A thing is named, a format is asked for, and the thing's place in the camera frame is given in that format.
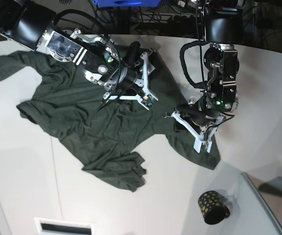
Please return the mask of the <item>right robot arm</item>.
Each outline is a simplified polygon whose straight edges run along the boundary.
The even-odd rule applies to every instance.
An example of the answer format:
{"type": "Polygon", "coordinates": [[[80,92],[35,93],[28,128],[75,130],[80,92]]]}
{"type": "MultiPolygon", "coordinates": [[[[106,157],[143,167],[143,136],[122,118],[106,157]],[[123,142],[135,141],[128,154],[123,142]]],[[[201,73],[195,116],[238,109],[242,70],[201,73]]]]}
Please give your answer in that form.
{"type": "Polygon", "coordinates": [[[70,13],[91,19],[79,10],[56,13],[31,0],[0,0],[0,35],[30,50],[44,46],[55,60],[79,66],[88,81],[105,89],[103,105],[134,100],[150,109],[158,100],[149,87],[155,69],[149,61],[152,51],[140,51],[136,41],[121,55],[106,33],[88,37],[80,28],[66,32],[58,22],[70,13]]]}

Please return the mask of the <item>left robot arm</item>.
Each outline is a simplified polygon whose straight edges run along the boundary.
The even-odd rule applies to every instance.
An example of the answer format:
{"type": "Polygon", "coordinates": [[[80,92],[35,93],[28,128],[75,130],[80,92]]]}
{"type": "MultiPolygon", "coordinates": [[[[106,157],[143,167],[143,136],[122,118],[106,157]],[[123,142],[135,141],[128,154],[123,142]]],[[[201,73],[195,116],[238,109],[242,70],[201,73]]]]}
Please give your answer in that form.
{"type": "Polygon", "coordinates": [[[211,143],[216,129],[234,117],[238,107],[236,75],[239,70],[236,44],[243,42],[243,0],[197,0],[197,40],[180,49],[180,61],[188,82],[203,95],[198,101],[177,106],[172,116],[176,130],[187,130],[195,142],[203,146],[211,143]],[[209,46],[200,53],[201,82],[194,82],[185,62],[189,48],[209,46]]]}

